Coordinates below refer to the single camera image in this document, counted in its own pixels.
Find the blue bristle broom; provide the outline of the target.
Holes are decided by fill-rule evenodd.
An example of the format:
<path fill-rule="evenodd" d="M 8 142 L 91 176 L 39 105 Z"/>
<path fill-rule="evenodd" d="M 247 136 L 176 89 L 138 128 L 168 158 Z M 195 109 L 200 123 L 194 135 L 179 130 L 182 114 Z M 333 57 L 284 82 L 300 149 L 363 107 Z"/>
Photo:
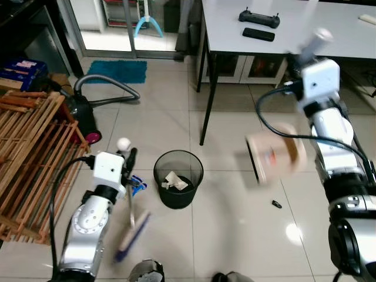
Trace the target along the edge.
<path fill-rule="evenodd" d="M 126 137 L 121 137 L 116 143 L 118 152 L 126 158 L 130 150 L 134 147 L 131 146 L 131 142 Z M 140 236 L 145 228 L 149 218 L 150 212 L 148 210 L 141 210 L 138 212 L 134 205 L 134 196 L 131 194 L 131 184 L 124 184 L 126 188 L 126 199 L 128 203 L 129 212 L 129 228 L 124 233 L 123 241 L 121 241 L 120 246 L 115 254 L 115 262 L 120 263 L 129 254 L 132 247 L 135 245 L 135 241 Z"/>

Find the pink long-handled dustpan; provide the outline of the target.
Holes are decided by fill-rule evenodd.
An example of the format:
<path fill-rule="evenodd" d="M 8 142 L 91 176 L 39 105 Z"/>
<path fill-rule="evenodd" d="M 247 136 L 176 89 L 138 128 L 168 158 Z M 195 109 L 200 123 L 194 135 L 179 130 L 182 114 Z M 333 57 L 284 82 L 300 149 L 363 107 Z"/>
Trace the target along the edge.
<path fill-rule="evenodd" d="M 298 54 L 304 60 L 304 65 L 315 61 L 315 53 L 331 42 L 331 32 L 324 28 L 317 28 Z M 293 77 L 293 83 L 301 83 L 301 70 L 287 71 Z M 306 166 L 308 155 L 302 139 L 282 137 L 269 129 L 249 134 L 246 137 L 251 163 L 260 185 L 267 185 L 282 176 L 288 176 L 301 171 Z"/>

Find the blue yellow snack wrapper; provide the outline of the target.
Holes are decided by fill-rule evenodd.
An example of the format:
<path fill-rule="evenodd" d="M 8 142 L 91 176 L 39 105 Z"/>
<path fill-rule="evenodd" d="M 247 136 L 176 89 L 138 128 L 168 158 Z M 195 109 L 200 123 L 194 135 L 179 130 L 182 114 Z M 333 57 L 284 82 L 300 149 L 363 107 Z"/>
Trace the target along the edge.
<path fill-rule="evenodd" d="M 132 175 L 130 177 L 130 184 L 131 184 L 132 196 L 135 196 L 137 193 L 147 188 L 147 183 L 143 181 L 142 178 L 137 177 L 136 175 Z"/>

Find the black phone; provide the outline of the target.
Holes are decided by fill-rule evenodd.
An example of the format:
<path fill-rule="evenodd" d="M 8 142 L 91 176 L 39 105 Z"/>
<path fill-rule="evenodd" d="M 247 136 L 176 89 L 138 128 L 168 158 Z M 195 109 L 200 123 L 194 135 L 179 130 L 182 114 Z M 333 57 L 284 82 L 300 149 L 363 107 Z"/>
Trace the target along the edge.
<path fill-rule="evenodd" d="M 242 35 L 247 38 L 258 39 L 262 41 L 274 41 L 275 34 L 273 32 L 262 31 L 252 28 L 244 28 Z"/>

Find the white low cabinet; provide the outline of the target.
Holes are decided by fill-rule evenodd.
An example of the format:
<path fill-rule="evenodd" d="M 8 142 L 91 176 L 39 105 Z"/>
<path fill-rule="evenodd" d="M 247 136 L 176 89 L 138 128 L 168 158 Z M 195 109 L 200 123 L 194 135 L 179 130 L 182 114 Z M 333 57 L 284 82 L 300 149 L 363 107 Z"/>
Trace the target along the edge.
<path fill-rule="evenodd" d="M 218 83 L 278 85 L 287 68 L 282 55 L 217 55 Z"/>

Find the white table black legs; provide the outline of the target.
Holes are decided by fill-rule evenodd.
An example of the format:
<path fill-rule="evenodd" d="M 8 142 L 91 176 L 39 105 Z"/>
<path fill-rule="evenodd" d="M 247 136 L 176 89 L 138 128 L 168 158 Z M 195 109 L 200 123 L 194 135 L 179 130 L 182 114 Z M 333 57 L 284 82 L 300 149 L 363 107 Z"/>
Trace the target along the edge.
<path fill-rule="evenodd" d="M 210 113 L 217 89 L 217 55 L 284 55 L 299 51 L 317 28 L 327 29 L 334 39 L 317 51 L 328 58 L 376 59 L 376 26 L 360 16 L 376 16 L 368 5 L 315 2 L 314 0 L 202 0 L 205 49 L 201 60 L 209 62 L 210 94 L 207 100 L 199 145 L 204 145 Z M 274 41 L 242 36 L 250 26 L 239 21 L 241 11 L 280 16 L 280 26 L 272 29 Z"/>

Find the black remote controller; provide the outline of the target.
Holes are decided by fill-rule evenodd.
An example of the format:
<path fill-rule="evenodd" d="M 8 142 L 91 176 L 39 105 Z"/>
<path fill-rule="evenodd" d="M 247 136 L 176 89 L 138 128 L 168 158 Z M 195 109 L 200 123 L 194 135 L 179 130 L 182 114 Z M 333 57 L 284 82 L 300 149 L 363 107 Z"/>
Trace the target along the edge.
<path fill-rule="evenodd" d="M 255 24 L 260 24 L 262 26 L 268 26 L 269 28 L 276 29 L 280 24 L 280 17 L 277 15 L 268 16 L 258 13 L 250 12 L 248 9 L 242 11 L 239 14 L 239 21 L 241 22 L 252 22 Z"/>

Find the wooden slatted rack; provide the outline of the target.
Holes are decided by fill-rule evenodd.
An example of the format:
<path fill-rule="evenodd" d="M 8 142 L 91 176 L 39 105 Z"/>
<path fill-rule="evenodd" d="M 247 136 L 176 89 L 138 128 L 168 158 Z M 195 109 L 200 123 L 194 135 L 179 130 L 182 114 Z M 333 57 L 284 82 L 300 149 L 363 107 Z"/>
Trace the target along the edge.
<path fill-rule="evenodd" d="M 81 164 L 65 172 L 51 195 L 56 177 L 90 151 L 64 98 L 51 92 L 26 112 L 0 107 L 0 241 L 49 244 L 49 199 L 57 219 Z"/>

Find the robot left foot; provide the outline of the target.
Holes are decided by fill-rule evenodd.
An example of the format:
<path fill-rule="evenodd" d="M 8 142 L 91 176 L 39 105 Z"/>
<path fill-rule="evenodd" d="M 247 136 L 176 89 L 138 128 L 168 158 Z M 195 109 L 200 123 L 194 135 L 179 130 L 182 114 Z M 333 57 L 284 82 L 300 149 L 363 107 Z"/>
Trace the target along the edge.
<path fill-rule="evenodd" d="M 156 260 L 140 261 L 130 271 L 127 282 L 166 282 L 163 265 Z"/>

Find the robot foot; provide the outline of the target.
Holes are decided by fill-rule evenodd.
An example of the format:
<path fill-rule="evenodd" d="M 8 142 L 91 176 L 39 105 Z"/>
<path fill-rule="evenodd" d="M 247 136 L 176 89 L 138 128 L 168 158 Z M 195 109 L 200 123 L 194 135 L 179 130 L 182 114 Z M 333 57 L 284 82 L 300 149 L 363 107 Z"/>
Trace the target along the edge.
<path fill-rule="evenodd" d="M 239 272 L 231 271 L 227 274 L 217 272 L 210 282 L 255 282 L 252 278 L 247 277 Z"/>
<path fill-rule="evenodd" d="M 163 265 L 156 260 L 140 261 L 130 271 L 127 282 L 166 282 Z"/>

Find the small cardboard box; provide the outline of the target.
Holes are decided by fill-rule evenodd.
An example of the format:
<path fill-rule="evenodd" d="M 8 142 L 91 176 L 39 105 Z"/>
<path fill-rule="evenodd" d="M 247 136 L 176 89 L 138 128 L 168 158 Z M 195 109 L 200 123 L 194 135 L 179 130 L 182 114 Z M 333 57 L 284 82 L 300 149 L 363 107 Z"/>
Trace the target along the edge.
<path fill-rule="evenodd" d="M 51 81 L 53 81 L 53 85 L 60 86 L 62 89 L 68 92 L 73 91 L 73 85 L 68 76 L 64 73 L 51 73 L 49 78 Z"/>

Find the light blue forked stand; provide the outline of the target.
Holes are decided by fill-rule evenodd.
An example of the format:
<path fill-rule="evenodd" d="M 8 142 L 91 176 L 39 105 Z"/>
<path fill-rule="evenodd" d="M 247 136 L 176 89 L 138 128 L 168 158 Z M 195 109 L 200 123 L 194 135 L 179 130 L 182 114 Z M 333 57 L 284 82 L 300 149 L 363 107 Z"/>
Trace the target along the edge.
<path fill-rule="evenodd" d="M 139 21 L 137 22 L 136 26 L 134 27 L 134 34 L 133 37 L 136 38 L 139 36 L 139 32 L 143 27 L 143 24 L 148 24 L 153 27 L 153 29 L 156 30 L 160 38 L 164 37 L 164 33 L 162 32 L 162 28 L 160 27 L 158 21 L 154 19 L 150 15 L 150 0 L 142 0 L 142 7 L 143 7 L 143 16 L 139 18 Z"/>

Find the blue printed box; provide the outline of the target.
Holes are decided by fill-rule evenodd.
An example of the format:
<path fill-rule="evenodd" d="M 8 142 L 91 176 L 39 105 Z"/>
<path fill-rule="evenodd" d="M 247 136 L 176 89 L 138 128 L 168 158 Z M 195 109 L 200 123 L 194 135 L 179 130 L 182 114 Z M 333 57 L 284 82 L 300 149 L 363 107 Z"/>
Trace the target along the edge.
<path fill-rule="evenodd" d="M 44 62 L 25 58 L 6 59 L 0 63 L 0 89 L 38 90 L 48 75 L 48 65 Z"/>

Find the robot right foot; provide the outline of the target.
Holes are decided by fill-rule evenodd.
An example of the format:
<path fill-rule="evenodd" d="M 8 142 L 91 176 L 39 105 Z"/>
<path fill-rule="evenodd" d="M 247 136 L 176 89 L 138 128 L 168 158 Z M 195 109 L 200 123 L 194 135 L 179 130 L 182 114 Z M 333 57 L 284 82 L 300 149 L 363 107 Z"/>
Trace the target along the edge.
<path fill-rule="evenodd" d="M 231 271 L 227 274 L 217 272 L 210 282 L 255 282 L 252 278 L 247 277 L 239 272 Z"/>

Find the black cabinet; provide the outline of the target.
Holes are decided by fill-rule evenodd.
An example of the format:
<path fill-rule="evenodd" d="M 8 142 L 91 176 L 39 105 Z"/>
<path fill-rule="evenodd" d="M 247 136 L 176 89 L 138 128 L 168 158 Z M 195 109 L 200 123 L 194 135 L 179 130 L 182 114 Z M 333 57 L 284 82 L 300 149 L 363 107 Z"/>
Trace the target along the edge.
<path fill-rule="evenodd" d="M 65 32 L 57 0 L 0 0 L 0 63 L 38 60 L 51 73 L 81 77 L 83 67 Z"/>

